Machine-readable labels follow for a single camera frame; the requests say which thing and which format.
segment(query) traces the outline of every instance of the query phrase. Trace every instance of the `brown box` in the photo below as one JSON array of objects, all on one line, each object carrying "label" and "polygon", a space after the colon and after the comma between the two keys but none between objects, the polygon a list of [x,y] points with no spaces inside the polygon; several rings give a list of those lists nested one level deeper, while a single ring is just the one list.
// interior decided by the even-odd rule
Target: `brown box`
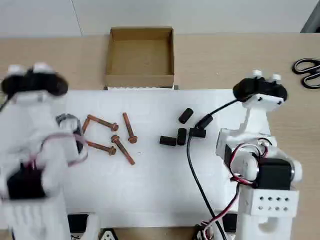
[{"label": "brown box", "polygon": [[174,62],[172,27],[112,27],[106,86],[172,88]]}]

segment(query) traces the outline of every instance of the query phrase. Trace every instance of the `bolt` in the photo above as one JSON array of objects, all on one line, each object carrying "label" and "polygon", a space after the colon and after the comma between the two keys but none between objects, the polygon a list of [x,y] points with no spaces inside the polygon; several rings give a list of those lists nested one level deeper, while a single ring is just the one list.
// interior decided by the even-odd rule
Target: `bolt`
[{"label": "bolt", "polygon": [[84,121],[83,125],[82,125],[82,132],[83,133],[85,133],[85,131],[87,130],[89,122],[90,122],[90,119],[87,117],[86,120]]},{"label": "bolt", "polygon": [[120,151],[125,155],[126,159],[129,161],[129,163],[131,165],[135,165],[135,161],[132,159],[132,157],[129,155],[129,153],[127,152],[127,150],[125,149],[125,147],[122,145],[122,143],[119,140],[119,136],[117,135],[113,135],[111,137],[111,142],[116,144],[118,146],[118,148],[120,149]]},{"label": "bolt", "polygon": [[95,149],[100,149],[102,151],[105,151],[105,152],[108,152],[109,155],[115,155],[116,154],[116,151],[117,149],[115,149],[114,146],[112,147],[107,147],[107,146],[103,146],[103,145],[100,145],[100,144],[97,144],[97,143],[94,143],[94,142],[91,142],[91,141],[86,141],[86,143],[90,146],[90,147],[93,147]]},{"label": "bolt", "polygon": [[128,130],[128,133],[129,133],[128,141],[131,144],[135,144],[138,140],[138,137],[134,135],[134,131],[132,130],[128,114],[126,112],[124,112],[124,113],[122,113],[122,115],[123,115],[123,119],[124,119],[124,122],[126,125],[126,129]]},{"label": "bolt", "polygon": [[92,116],[92,115],[90,115],[90,114],[88,115],[88,118],[89,118],[90,120],[95,121],[95,122],[97,122],[97,123],[99,123],[99,124],[102,124],[102,125],[104,125],[104,126],[106,126],[106,127],[108,127],[108,128],[111,128],[111,131],[112,131],[112,132],[117,131],[118,128],[119,128],[118,124],[116,124],[116,123],[107,122],[107,121],[105,121],[105,120],[102,120],[102,119],[100,119],[100,118],[98,118],[98,117],[96,117],[96,116]]}]

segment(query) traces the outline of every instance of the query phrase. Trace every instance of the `white wall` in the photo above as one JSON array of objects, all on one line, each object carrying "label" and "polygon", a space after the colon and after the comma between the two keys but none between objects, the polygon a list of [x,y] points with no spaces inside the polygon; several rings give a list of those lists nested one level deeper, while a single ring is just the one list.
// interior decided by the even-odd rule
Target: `white wall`
[{"label": "white wall", "polygon": [[112,26],[176,33],[300,32],[318,0],[74,0],[84,35]]},{"label": "white wall", "polygon": [[0,37],[80,36],[112,26],[176,33],[300,32],[318,0],[0,0]]},{"label": "white wall", "polygon": [[0,0],[0,37],[81,36],[70,0]]}]

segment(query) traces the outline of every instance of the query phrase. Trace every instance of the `black cylinder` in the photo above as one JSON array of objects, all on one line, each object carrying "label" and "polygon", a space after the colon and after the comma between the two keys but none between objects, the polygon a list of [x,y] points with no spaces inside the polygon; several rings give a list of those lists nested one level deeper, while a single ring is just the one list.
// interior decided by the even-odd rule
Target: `black cylinder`
[{"label": "black cylinder", "polygon": [[192,114],[194,114],[194,111],[188,107],[179,117],[179,122],[185,124],[192,116]]},{"label": "black cylinder", "polygon": [[190,128],[189,135],[197,138],[205,138],[206,130],[198,128]]},{"label": "black cylinder", "polygon": [[175,137],[170,136],[160,136],[160,142],[161,145],[167,145],[167,146],[173,146],[175,147],[177,144],[177,139]]},{"label": "black cylinder", "polygon": [[183,127],[179,128],[176,144],[183,146],[186,144],[186,139],[187,139],[187,129],[185,129]]}]

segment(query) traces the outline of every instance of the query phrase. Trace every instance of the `screw head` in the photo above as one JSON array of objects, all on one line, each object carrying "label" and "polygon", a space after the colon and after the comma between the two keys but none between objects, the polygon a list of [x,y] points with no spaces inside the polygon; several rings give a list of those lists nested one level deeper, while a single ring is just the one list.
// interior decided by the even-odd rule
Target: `screw head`
[{"label": "screw head", "polygon": [[119,136],[118,135],[113,135],[112,137],[111,137],[111,142],[114,144],[116,141],[118,141],[119,140]]},{"label": "screw head", "polygon": [[131,137],[128,138],[128,141],[131,144],[135,144],[137,142],[137,140],[138,140],[137,136],[131,136]]},{"label": "screw head", "polygon": [[112,127],[111,127],[111,131],[112,131],[112,132],[115,132],[115,131],[118,130],[118,128],[119,128],[119,125],[116,124],[116,123],[113,123],[113,124],[112,124]]},{"label": "screw head", "polygon": [[114,146],[110,147],[109,155],[115,155],[116,151],[117,149]]}]

